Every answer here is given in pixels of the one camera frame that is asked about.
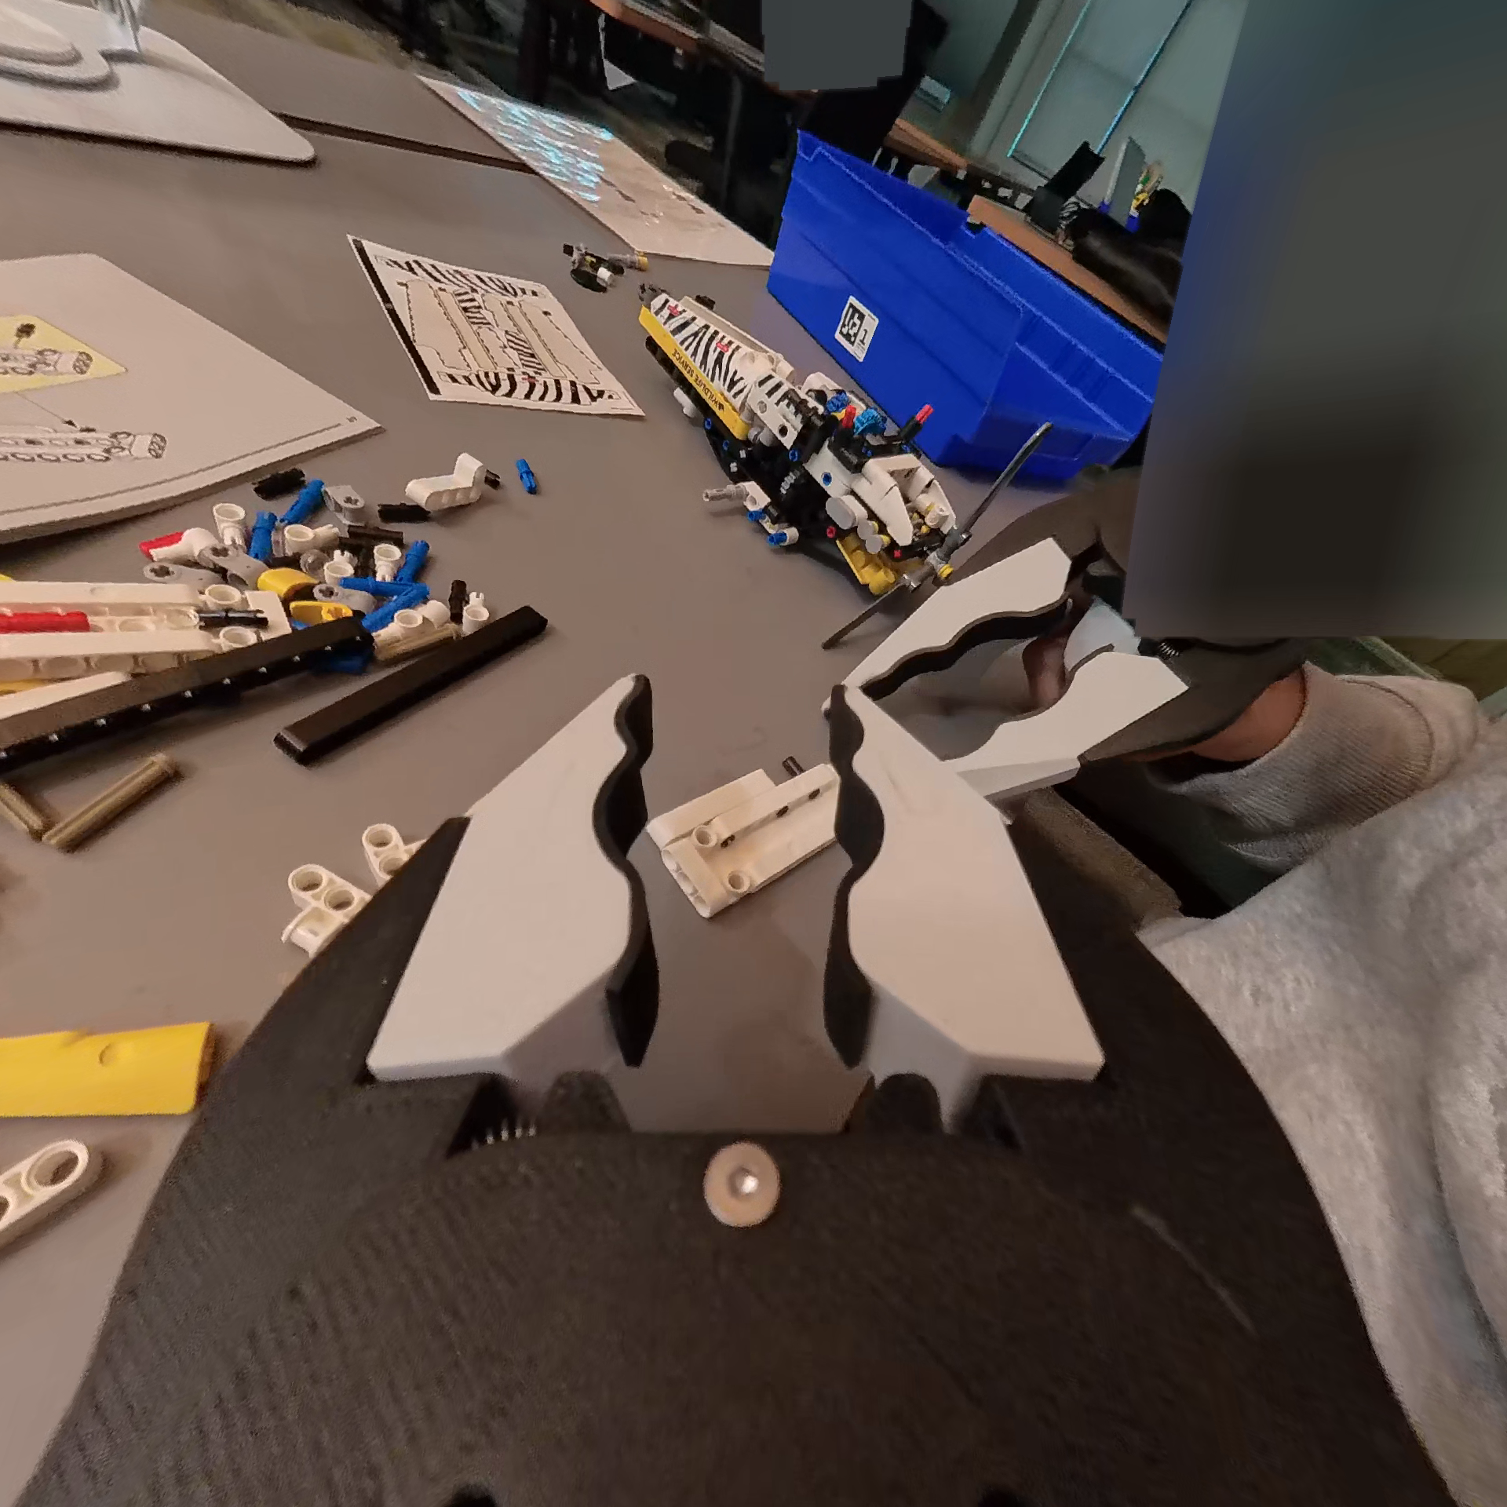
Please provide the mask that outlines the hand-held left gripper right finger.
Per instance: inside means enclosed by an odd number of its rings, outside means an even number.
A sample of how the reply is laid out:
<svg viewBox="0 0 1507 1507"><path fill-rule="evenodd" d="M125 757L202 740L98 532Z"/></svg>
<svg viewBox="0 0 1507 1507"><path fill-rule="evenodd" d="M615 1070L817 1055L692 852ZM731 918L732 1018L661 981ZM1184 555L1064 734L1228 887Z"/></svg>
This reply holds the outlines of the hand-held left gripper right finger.
<svg viewBox="0 0 1507 1507"><path fill-rule="evenodd" d="M821 1020L875 1087L923 1082L960 1132L985 1082L1087 1082L1103 1047L1006 821L856 688L829 696L837 844Z"/></svg>

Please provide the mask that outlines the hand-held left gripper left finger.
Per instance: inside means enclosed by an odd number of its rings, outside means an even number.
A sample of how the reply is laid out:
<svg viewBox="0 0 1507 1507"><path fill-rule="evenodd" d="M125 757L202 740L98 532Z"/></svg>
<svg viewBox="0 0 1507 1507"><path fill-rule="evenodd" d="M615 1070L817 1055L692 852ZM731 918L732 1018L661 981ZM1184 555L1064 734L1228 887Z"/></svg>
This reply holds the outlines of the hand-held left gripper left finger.
<svg viewBox="0 0 1507 1507"><path fill-rule="evenodd" d="M649 678L634 673L470 806L366 1051L374 1078L555 1082L644 1060L655 952L628 854L649 752Z"/></svg>

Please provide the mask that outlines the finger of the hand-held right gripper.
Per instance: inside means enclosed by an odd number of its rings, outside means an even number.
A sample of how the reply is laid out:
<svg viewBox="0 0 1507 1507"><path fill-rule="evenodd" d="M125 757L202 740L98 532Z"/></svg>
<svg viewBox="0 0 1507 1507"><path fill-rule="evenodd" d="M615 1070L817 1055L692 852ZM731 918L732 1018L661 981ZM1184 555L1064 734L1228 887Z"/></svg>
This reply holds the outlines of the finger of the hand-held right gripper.
<svg viewBox="0 0 1507 1507"><path fill-rule="evenodd" d="M1099 543L1074 555L1045 538L966 578L937 586L840 680L877 702L918 676L950 669L981 646L1064 636L1082 615L1076 582L1101 557Z"/></svg>
<svg viewBox="0 0 1507 1507"><path fill-rule="evenodd" d="M1091 746L1184 690L1186 682L1155 655L1099 649L1082 659L1051 705L1003 721L983 744L962 754L958 777L987 800L1066 781Z"/></svg>

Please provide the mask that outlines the white lego panel assembly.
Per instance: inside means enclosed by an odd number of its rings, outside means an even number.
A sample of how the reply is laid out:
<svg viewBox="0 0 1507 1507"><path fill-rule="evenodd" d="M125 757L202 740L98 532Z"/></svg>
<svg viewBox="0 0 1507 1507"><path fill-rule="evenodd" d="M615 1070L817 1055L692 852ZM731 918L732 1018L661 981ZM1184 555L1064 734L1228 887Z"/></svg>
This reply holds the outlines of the white lego panel assembly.
<svg viewBox="0 0 1507 1507"><path fill-rule="evenodd" d="M785 781L752 769L651 817L646 833L692 908L711 918L827 848L837 794L831 763Z"/></svg>

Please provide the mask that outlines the person's right forearm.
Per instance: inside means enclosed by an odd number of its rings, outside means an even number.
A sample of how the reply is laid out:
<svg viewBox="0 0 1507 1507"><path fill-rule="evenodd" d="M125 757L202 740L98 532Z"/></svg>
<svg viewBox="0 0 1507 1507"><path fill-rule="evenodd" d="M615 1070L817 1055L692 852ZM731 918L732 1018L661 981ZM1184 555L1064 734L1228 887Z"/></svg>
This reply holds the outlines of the person's right forearm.
<svg viewBox="0 0 1507 1507"><path fill-rule="evenodd" d="M1371 817L1400 840L1502 837L1502 725L1431 676L1304 665L1224 732L1143 773L1271 875Z"/></svg>

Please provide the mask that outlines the small white angled lego beam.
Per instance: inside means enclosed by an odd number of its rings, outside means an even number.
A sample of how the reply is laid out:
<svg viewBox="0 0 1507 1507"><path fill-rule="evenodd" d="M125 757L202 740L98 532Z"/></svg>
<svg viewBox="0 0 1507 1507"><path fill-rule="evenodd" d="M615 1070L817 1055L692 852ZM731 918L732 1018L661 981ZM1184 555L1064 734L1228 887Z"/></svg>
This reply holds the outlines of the small white angled lego beam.
<svg viewBox="0 0 1507 1507"><path fill-rule="evenodd" d="M291 869L287 889L294 914L283 927L281 939L308 958L316 956L370 900L364 889L316 862Z"/></svg>

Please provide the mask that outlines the long black lego beam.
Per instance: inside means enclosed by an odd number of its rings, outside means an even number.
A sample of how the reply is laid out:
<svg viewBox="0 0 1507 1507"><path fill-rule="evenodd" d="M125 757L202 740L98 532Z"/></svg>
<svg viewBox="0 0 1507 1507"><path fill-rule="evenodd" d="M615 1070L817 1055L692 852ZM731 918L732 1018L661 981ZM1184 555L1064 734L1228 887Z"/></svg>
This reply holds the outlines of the long black lego beam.
<svg viewBox="0 0 1507 1507"><path fill-rule="evenodd" d="M298 765L310 765L422 705L478 669L539 638L547 619L522 605L414 663L391 669L306 717L281 727L273 746Z"/></svg>
<svg viewBox="0 0 1507 1507"><path fill-rule="evenodd" d="M294 673L325 665L347 649L370 646L372 636L362 619L343 617L17 711L3 717L1 725L1 779L183 711L227 705L248 690L271 686Z"/></svg>

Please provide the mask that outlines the pile of small lego parts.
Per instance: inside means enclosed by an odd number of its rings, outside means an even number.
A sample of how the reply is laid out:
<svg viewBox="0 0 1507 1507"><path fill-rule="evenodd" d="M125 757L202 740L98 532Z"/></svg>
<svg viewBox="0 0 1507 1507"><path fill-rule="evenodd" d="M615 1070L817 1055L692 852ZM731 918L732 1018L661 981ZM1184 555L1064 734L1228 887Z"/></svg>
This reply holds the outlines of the pile of small lego parts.
<svg viewBox="0 0 1507 1507"><path fill-rule="evenodd" d="M206 526L142 538L142 576L273 592L292 630L358 617L372 646L345 651L341 665L350 669L387 665L491 622L487 599L464 580L428 584L429 541L402 532L449 512L424 516L404 497L370 505L347 483L310 476L279 501L281 512L213 503Z"/></svg>

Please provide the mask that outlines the yellow lego panel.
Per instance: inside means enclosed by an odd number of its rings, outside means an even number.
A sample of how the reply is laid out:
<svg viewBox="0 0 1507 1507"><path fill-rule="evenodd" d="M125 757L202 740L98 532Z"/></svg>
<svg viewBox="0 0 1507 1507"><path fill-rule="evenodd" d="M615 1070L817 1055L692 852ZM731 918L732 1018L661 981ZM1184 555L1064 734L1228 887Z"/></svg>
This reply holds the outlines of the yellow lego panel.
<svg viewBox="0 0 1507 1507"><path fill-rule="evenodd" d="M1 1118L175 1116L196 1107L213 1026L1 1037Z"/></svg>

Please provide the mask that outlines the white lego block with pins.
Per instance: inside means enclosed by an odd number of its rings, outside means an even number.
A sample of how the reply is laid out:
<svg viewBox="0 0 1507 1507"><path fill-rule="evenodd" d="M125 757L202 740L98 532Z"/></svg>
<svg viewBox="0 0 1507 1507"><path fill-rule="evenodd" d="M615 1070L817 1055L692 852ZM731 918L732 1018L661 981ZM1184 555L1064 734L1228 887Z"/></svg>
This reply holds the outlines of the white lego block with pins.
<svg viewBox="0 0 1507 1507"><path fill-rule="evenodd" d="M420 514L433 516L472 505L495 489L499 489L499 474L478 456L462 451L451 470L408 480L402 497Z"/></svg>

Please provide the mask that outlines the lego instruction booklet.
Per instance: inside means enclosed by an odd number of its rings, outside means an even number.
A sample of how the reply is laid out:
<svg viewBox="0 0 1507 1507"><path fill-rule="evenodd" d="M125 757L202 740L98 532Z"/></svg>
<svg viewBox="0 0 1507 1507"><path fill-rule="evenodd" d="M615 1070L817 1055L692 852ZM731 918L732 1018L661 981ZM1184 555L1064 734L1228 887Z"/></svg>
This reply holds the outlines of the lego instruction booklet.
<svg viewBox="0 0 1507 1507"><path fill-rule="evenodd" d="M150 512L381 426L96 254L1 264L1 538Z"/></svg>

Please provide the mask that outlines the blue storage bin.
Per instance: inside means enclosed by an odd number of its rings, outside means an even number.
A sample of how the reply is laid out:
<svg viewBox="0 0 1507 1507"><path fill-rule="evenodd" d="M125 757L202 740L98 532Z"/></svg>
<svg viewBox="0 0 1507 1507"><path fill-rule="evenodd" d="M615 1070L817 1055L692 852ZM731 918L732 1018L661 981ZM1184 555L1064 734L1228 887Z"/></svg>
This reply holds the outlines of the blue storage bin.
<svg viewBox="0 0 1507 1507"><path fill-rule="evenodd" d="M997 231L800 132L765 279L773 298L918 447L1024 478L1118 460L1151 414L1161 352Z"/></svg>

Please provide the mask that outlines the black jacket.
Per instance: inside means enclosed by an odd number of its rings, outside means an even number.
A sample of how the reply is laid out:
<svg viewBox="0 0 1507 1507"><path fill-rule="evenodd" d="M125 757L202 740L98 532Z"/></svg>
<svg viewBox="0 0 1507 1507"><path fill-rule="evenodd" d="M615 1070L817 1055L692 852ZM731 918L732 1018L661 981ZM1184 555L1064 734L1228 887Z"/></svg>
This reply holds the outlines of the black jacket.
<svg viewBox="0 0 1507 1507"><path fill-rule="evenodd" d="M1192 213L1170 188L1143 202L1136 229L1099 209L1078 208L1062 221L1064 244L1142 314L1169 323Z"/></svg>

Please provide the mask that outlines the zebra striped sticker sheet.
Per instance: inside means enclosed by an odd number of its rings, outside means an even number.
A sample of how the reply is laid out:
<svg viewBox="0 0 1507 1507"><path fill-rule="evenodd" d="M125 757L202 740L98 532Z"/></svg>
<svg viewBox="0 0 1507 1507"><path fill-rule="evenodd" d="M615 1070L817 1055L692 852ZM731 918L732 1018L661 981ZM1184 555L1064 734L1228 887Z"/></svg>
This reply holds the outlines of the zebra striped sticker sheet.
<svg viewBox="0 0 1507 1507"><path fill-rule="evenodd" d="M358 235L348 246L431 401L642 416L545 285Z"/></svg>

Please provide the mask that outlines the long white lego beam frame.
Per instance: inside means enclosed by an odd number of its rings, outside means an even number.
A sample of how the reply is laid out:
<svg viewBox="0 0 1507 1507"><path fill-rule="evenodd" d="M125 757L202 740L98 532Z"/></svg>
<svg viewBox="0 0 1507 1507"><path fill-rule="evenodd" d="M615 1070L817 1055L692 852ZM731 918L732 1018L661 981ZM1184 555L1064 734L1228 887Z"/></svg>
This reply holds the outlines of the long white lego beam frame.
<svg viewBox="0 0 1507 1507"><path fill-rule="evenodd" d="M1 1170L1 1248L36 1232L100 1178L103 1155L80 1140L51 1140Z"/></svg>

